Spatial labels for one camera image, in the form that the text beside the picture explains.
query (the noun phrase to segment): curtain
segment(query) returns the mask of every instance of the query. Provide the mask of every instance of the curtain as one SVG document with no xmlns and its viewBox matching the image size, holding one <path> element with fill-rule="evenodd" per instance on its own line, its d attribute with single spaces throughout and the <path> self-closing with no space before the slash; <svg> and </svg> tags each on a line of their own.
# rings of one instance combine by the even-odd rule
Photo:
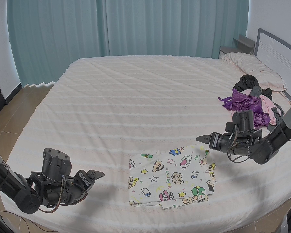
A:
<svg viewBox="0 0 291 233">
<path fill-rule="evenodd" d="M 249 0 L 8 0 L 10 43 L 22 85 L 57 81 L 79 58 L 218 58 L 245 35 Z"/>
</svg>

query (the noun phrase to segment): nightstand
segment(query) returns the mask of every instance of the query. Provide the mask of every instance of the nightstand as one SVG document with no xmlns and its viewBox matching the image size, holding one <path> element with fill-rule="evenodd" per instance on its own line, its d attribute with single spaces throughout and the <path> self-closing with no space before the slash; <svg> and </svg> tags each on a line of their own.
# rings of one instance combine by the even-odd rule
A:
<svg viewBox="0 0 291 233">
<path fill-rule="evenodd" d="M 231 48 L 231 47 L 220 47 L 220 53 L 219 53 L 219 58 L 220 56 L 229 53 L 229 52 L 242 52 L 242 53 L 253 53 L 254 45 L 255 42 L 250 40 L 249 38 L 239 35 L 238 39 L 233 39 L 236 43 L 236 48 Z"/>
</svg>

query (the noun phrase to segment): pink star outline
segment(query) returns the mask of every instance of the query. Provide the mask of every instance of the pink star outline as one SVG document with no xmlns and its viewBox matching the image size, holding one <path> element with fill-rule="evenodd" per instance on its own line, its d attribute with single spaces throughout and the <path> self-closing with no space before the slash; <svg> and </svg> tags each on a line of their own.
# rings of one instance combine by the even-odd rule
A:
<svg viewBox="0 0 291 233">
<path fill-rule="evenodd" d="M 173 161 L 173 159 L 167 161 L 167 163 L 173 164 L 175 161 Z"/>
</svg>

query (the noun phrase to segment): yellow star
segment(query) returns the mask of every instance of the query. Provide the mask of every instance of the yellow star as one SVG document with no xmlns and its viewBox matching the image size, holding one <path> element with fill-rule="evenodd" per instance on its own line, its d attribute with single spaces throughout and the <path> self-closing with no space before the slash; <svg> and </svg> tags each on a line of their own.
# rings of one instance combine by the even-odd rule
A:
<svg viewBox="0 0 291 233">
<path fill-rule="evenodd" d="M 178 194 L 179 194 L 179 197 L 184 197 L 186 195 L 186 193 L 184 193 L 184 192 L 180 192 Z"/>
</svg>

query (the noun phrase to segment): headboard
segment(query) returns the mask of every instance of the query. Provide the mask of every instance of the headboard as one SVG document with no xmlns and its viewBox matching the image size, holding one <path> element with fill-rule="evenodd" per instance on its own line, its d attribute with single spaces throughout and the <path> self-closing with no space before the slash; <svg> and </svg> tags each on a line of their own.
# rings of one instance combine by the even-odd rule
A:
<svg viewBox="0 0 291 233">
<path fill-rule="evenodd" d="M 254 55 L 282 77 L 288 88 L 286 95 L 291 99 L 291 45 L 259 28 Z"/>
</svg>

